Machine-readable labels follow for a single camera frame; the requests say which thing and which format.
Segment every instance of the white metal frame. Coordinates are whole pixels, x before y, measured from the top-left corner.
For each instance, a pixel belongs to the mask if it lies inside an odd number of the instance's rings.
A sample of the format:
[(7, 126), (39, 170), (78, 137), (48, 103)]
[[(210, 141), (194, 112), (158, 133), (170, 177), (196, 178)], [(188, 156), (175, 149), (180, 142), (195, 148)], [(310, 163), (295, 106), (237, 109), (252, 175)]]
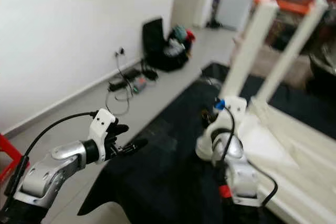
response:
[[(245, 128), (238, 129), (249, 158), (278, 181), (279, 191), (268, 207), (287, 223), (336, 223), (335, 140), (268, 104), (327, 7), (325, 0), (315, 0), (251, 100), (249, 114), (240, 126)], [(220, 98), (239, 96), (277, 10), (274, 1), (259, 4)], [(266, 195), (271, 188), (261, 178), (261, 192)]]

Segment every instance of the black bag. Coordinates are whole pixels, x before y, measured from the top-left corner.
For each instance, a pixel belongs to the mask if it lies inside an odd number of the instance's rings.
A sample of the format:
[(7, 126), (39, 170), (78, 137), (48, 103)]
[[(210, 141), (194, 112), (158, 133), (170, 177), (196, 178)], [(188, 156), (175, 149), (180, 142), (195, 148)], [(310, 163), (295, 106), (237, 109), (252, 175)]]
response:
[(163, 20), (153, 20), (143, 25), (142, 38), (146, 63), (166, 72), (182, 68), (188, 61), (186, 51), (173, 56), (167, 56), (164, 48), (167, 42), (163, 35)]

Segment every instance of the baseboard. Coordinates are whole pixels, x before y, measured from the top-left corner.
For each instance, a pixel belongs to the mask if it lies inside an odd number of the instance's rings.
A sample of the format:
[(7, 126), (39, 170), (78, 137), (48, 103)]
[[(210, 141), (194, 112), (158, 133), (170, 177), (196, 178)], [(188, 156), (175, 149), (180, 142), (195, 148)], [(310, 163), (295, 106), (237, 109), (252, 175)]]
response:
[[(136, 65), (137, 63), (139, 63), (141, 61), (141, 59), (136, 59), (136, 60), (132, 60), (131, 62), (123, 65), (120, 67), (121, 70), (125, 70), (129, 67), (132, 67), (134, 65)], [(112, 71), (111, 73), (106, 74), (105, 76), (99, 78), (98, 80), (86, 85), (84, 88), (76, 91), (75, 93), (65, 97), (64, 99), (55, 102), (54, 104), (46, 107), (45, 109), (43, 109), (42, 111), (36, 113), (35, 115), (19, 122), (18, 124), (14, 125), (13, 127), (5, 130), (2, 134), (6, 137), (6, 138), (11, 138), (14, 137), (16, 135), (18, 135), (19, 133), (21, 133), (22, 131), (26, 130), (27, 128), (29, 128), (31, 125), (37, 123), (38, 121), (40, 121), (42, 118), (44, 118), (45, 116), (53, 113), (55, 110), (59, 109), (61, 106), (65, 105), (66, 103), (72, 101), (73, 99), (79, 97), (80, 95), (82, 95), (83, 93), (89, 91), (90, 89), (94, 88), (95, 86), (101, 84), (102, 82), (105, 82), (107, 80), (109, 80), (110, 78), (112, 78), (114, 75), (116, 75), (118, 73), (118, 69)]]

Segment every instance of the red stool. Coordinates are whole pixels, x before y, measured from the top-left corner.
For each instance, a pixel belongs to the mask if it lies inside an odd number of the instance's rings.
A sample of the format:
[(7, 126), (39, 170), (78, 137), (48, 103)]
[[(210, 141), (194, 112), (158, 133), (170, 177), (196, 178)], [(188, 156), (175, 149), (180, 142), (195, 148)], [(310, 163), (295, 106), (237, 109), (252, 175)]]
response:
[(17, 164), (22, 157), (21, 153), (4, 137), (0, 134), (0, 152), (5, 152), (13, 160), (1, 173), (0, 185), (6, 178), (14, 171)]

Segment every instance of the red component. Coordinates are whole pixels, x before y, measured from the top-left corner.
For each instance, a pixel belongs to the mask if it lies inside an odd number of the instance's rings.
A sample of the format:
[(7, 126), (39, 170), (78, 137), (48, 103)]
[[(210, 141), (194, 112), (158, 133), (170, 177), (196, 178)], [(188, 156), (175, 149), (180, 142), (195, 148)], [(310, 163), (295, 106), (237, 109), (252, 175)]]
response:
[(232, 197), (230, 188), (227, 185), (219, 187), (219, 195), (221, 195), (225, 199)]
[(141, 84), (143, 84), (144, 82), (146, 82), (146, 80), (145, 80), (145, 78), (139, 78), (139, 82), (140, 82)]
[(196, 37), (193, 34), (193, 32), (190, 31), (190, 30), (187, 30), (187, 40), (190, 41), (190, 42), (193, 42), (193, 41), (195, 41), (195, 39), (196, 39)]
[(0, 152), (5, 152), (12, 158), (12, 162), (0, 173), (0, 185), (6, 178), (13, 172), (22, 157), (21, 153), (4, 137), (0, 134)]

